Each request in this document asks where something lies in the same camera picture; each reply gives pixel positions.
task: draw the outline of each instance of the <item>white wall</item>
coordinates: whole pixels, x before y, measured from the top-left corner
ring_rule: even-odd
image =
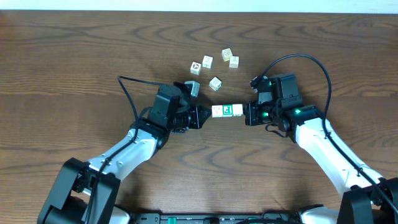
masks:
[[[398,13],[398,0],[0,0],[0,9]]]

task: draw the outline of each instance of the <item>wooden table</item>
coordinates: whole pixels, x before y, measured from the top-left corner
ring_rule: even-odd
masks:
[[[221,50],[238,55],[229,69]],[[398,175],[398,17],[357,14],[3,11],[0,14],[0,223],[33,223],[62,164],[108,150],[134,118],[116,77],[201,83],[204,105],[256,98],[249,80],[275,59],[315,56],[333,84],[328,119],[369,166]],[[190,74],[193,61],[212,69]],[[321,110],[326,80],[313,62],[289,59],[307,104]],[[218,76],[223,86],[213,91]],[[156,87],[127,83],[138,110]],[[210,118],[172,135],[123,181],[118,203],[132,211],[261,212],[313,203],[340,207],[332,183],[298,145]]]

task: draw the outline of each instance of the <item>wooden surface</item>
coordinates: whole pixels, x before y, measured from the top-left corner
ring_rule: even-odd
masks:
[[[239,56],[229,69],[221,50]],[[0,14],[0,223],[33,223],[62,164],[87,160],[124,137],[132,110],[116,77],[196,80],[204,105],[255,99],[249,80],[292,53],[318,58],[333,97],[328,119],[369,166],[398,176],[398,16],[171,12],[3,11]],[[204,55],[211,70],[189,68]],[[323,109],[326,80],[304,58],[270,72],[294,72],[306,103]],[[223,86],[214,92],[209,81]],[[139,110],[156,87],[128,83]],[[261,212],[312,203],[339,208],[334,186],[289,139],[209,119],[172,135],[121,184],[132,211]]]

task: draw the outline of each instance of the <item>wire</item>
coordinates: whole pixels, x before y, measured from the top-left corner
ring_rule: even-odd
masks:
[[[119,76],[118,77],[118,81],[120,86],[122,87],[124,93],[126,94],[127,98],[129,99],[131,108],[132,108],[132,112],[134,113],[134,119],[136,120],[136,128],[135,128],[135,132],[133,137],[122,147],[120,147],[118,150],[114,151],[110,156],[108,156],[105,161],[103,162],[103,164],[101,165],[101,167],[99,168],[99,171],[96,174],[96,178],[94,181],[94,185],[90,194],[90,200],[88,201],[88,205],[87,205],[87,214],[86,214],[86,218],[85,218],[85,224],[89,224],[90,222],[90,216],[91,216],[91,211],[93,209],[93,203],[94,203],[94,197],[95,197],[95,193],[97,190],[97,186],[98,186],[98,182],[100,181],[100,177],[102,172],[104,171],[105,167],[109,164],[109,162],[113,159],[114,156],[116,156],[119,152],[121,152],[123,149],[125,149],[126,147],[128,147],[129,145],[131,145],[136,139],[137,139],[137,135],[138,135],[138,116],[137,116],[137,110],[136,110],[136,106],[134,106],[134,103],[132,102],[131,96],[129,94],[129,92],[126,90],[126,87],[124,87],[122,79],[125,80],[130,80],[130,81],[135,81],[135,82],[140,82],[140,83],[145,83],[145,84],[150,84],[150,85],[161,85],[161,83],[156,83],[156,82],[148,82],[148,81],[144,81],[144,80],[138,80],[135,78],[129,78],[129,77],[124,77],[124,76]]]
[[[358,171],[359,174],[361,174],[381,195],[381,197],[387,202],[388,205],[390,205],[390,207],[393,209],[393,211],[398,215],[398,209],[397,207],[394,205],[394,203],[392,203],[392,201],[390,200],[390,198],[381,190],[381,188],[377,185],[377,183],[375,183],[375,181],[372,180],[372,178],[370,178],[370,176],[367,175],[367,173],[365,173],[365,171],[363,171],[363,168],[360,167],[359,165],[357,165],[357,163],[355,163],[335,142],[335,140],[333,140],[333,138],[330,136],[330,133],[328,132],[328,130],[326,129],[326,114],[328,112],[328,108],[329,108],[329,104],[330,104],[330,98],[331,98],[331,81],[330,81],[330,77],[329,77],[329,73],[326,70],[326,68],[322,65],[322,63],[320,63],[316,58],[310,56],[310,55],[305,55],[305,54],[291,54],[291,55],[286,55],[285,57],[281,57],[280,59],[276,60],[275,62],[272,62],[265,70],[264,72],[261,74],[261,77],[258,78],[264,78],[264,75],[268,72],[268,70],[270,70],[276,63],[285,60],[287,58],[291,58],[291,57],[305,57],[305,58],[309,58],[311,60],[313,60],[315,63],[317,63],[319,65],[319,67],[323,70],[323,72],[325,73],[326,76],[326,80],[328,82],[328,97],[326,99],[326,105],[325,105],[325,110],[323,111],[323,116],[322,116],[322,128],[323,131],[325,132],[325,139],[327,138],[331,144],[337,149],[337,151]]]
[[[236,224],[254,224],[254,223],[283,223],[283,224],[297,224],[296,222],[290,222],[285,220],[271,220],[271,219],[253,219],[253,220],[244,220],[237,222]]]

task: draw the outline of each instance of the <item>green symbol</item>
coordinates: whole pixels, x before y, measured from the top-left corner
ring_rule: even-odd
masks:
[[[223,114],[232,114],[232,105],[223,105]]]

